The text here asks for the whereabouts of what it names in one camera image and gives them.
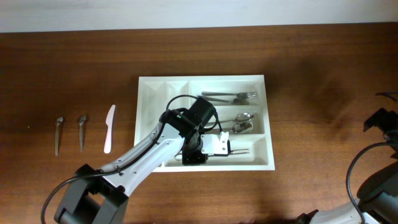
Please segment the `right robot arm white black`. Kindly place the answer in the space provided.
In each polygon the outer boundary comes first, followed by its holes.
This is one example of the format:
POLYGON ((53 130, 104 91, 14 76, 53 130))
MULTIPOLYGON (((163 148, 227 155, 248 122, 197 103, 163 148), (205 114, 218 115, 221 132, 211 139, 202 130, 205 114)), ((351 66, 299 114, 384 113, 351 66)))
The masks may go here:
POLYGON ((363 131, 377 127, 383 133, 383 142, 366 146, 352 160, 346 173, 346 191, 349 202, 331 210, 314 210, 299 215, 293 222, 299 224, 367 224, 397 223, 397 162, 373 173, 360 186, 354 197, 351 191, 351 173, 361 156, 377 147, 390 147, 397 159, 397 113, 378 109, 365 122, 363 131))

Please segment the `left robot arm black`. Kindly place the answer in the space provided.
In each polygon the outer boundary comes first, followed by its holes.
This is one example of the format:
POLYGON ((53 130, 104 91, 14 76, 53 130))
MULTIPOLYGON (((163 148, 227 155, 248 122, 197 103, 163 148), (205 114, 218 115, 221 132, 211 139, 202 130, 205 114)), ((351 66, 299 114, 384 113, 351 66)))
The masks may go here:
POLYGON ((129 198, 161 163, 177 154, 182 164, 206 164, 209 155, 229 156, 229 134, 212 134, 207 123, 217 118, 215 107, 202 96, 190 108, 167 108, 155 128, 120 158, 94 169, 81 166, 72 178, 57 186, 67 190, 55 212, 57 223, 122 223, 129 198))

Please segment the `metal spoon bottom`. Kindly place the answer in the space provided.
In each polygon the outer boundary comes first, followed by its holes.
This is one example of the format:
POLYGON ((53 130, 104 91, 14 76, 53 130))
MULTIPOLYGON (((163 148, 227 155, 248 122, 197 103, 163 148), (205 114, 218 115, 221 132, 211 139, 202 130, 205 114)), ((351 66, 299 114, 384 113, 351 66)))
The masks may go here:
POLYGON ((248 134, 253 129, 253 124, 251 122, 223 122, 221 123, 223 132, 230 134, 248 134))

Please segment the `metal fork top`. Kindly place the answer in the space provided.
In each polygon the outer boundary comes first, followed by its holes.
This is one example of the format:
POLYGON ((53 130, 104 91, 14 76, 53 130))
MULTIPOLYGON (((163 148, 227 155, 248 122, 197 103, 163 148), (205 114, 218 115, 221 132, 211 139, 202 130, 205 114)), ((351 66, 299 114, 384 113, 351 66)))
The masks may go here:
POLYGON ((218 92, 201 92, 203 96, 235 96, 241 100, 255 98, 257 96, 256 92, 240 92, 240 93, 218 93, 218 92))

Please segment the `pink plastic knife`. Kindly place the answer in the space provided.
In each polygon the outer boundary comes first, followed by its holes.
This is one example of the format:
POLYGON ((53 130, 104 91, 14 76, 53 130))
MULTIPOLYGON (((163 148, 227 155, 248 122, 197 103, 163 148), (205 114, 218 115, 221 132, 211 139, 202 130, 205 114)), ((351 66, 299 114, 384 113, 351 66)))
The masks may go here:
POLYGON ((105 121, 105 123, 107 125, 107 132, 106 132, 106 138, 105 138, 104 149, 103 149, 103 152, 105 154, 109 154, 111 152, 113 118, 114 118, 115 109, 116 109, 116 105, 112 105, 110 107, 107 117, 106 117, 106 121, 105 121))

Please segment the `small metal teaspoon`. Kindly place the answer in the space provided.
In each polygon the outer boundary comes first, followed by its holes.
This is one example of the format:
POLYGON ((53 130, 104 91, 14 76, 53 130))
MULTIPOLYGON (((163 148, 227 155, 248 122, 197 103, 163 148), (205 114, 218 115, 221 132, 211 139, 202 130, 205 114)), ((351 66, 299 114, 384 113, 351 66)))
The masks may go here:
POLYGON ((80 152, 83 152, 83 144, 84 144, 84 128, 83 125, 87 120, 87 115, 82 115, 79 119, 79 143, 80 143, 80 152))
POLYGON ((63 124, 63 117, 57 118, 56 121, 56 131, 55 131, 55 155, 58 156, 59 153, 59 144, 60 144, 60 129, 63 124))

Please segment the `metal fork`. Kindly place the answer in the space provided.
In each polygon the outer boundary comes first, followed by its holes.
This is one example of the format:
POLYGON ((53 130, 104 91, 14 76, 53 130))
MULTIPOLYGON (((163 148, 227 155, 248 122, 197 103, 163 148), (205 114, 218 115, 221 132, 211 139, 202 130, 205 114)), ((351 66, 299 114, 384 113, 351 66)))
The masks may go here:
POLYGON ((218 93, 218 92, 201 92, 203 96, 235 96, 241 100, 255 98, 257 96, 256 92, 240 92, 240 93, 218 93))
POLYGON ((233 100, 222 100, 222 99, 218 99, 218 98, 211 98, 208 96, 202 96, 202 98, 204 98, 205 100, 208 100, 208 101, 226 103, 229 105, 250 105, 250 102, 248 102, 246 100, 241 100, 239 98, 234 98, 233 100))

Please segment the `metal spoon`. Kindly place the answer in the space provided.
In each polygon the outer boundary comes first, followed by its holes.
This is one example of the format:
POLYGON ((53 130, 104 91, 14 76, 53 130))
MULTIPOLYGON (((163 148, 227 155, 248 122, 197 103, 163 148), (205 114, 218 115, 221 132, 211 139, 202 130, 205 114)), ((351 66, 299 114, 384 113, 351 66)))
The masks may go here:
POLYGON ((251 122, 223 122, 221 123, 223 132, 230 134, 248 134, 253 129, 253 124, 251 122))
POLYGON ((238 114, 235 118, 233 119, 228 119, 224 121, 220 121, 222 127, 226 128, 232 128, 236 124, 241 124, 241 123, 249 123, 255 118, 254 113, 240 113, 238 114))

